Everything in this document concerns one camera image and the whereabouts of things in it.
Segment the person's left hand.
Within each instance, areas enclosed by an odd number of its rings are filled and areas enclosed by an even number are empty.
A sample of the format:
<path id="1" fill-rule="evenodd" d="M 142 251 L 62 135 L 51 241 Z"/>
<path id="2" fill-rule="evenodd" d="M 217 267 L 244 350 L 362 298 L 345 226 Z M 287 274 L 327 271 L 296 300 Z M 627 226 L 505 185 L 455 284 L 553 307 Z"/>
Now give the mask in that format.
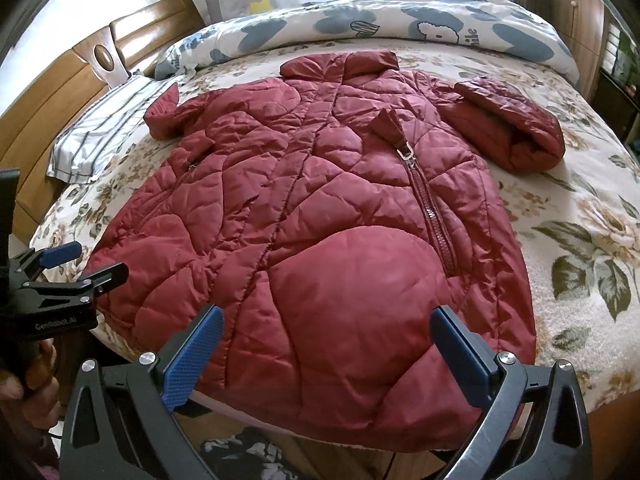
<path id="1" fill-rule="evenodd" d="M 17 428 L 49 430 L 61 414 L 60 385 L 54 377 L 56 349 L 52 339 L 40 341 L 23 379 L 1 371 L 1 413 Z"/>

